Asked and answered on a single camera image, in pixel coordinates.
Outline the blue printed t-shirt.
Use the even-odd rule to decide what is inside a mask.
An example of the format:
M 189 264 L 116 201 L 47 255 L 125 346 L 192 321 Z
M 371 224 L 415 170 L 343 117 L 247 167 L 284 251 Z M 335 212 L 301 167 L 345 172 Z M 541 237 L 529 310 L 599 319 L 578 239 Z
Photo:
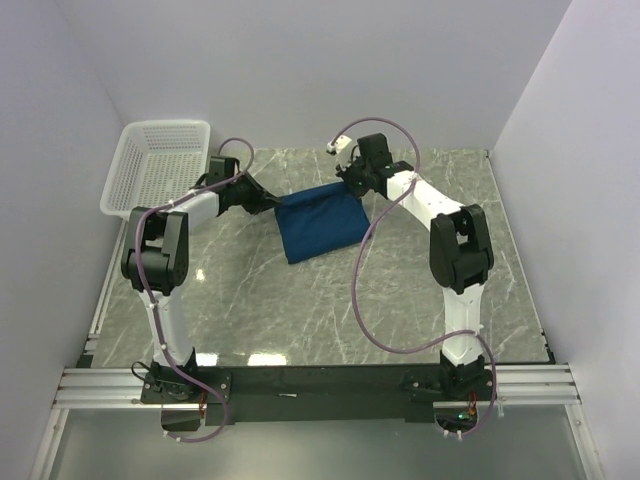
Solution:
M 362 201 L 343 182 L 286 195 L 274 211 L 289 264 L 358 244 L 370 226 Z

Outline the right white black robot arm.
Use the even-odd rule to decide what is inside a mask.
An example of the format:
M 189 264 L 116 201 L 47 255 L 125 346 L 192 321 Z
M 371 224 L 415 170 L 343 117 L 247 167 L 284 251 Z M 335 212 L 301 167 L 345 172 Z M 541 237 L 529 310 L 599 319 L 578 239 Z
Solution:
M 429 268 L 444 299 L 445 333 L 440 346 L 439 389 L 450 399 L 493 384 L 495 360 L 481 337 L 481 299 L 494 254 L 486 215 L 433 187 L 417 166 L 394 160 L 386 137 L 353 140 L 340 135 L 327 152 L 338 160 L 336 175 L 357 197 L 373 191 L 401 207 L 429 232 Z

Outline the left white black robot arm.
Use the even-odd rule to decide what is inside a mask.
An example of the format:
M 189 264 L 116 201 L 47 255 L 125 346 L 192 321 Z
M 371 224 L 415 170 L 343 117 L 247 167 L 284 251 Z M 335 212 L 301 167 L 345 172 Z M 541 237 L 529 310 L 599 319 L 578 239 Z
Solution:
M 251 215 L 275 208 L 280 199 L 239 169 L 239 160 L 210 158 L 208 170 L 177 200 L 139 206 L 129 216 L 121 257 L 122 275 L 145 305 L 153 357 L 145 385 L 179 402 L 200 388 L 196 352 L 186 329 L 182 287 L 189 273 L 190 233 L 239 206 Z

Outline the white perforated plastic basket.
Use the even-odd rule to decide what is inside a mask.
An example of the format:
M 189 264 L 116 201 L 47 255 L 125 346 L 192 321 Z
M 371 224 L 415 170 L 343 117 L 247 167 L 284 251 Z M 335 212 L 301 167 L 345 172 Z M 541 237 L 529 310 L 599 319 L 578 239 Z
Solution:
M 211 128 L 202 120 L 148 120 L 123 129 L 100 199 L 108 216 L 164 205 L 184 195 L 206 169 Z

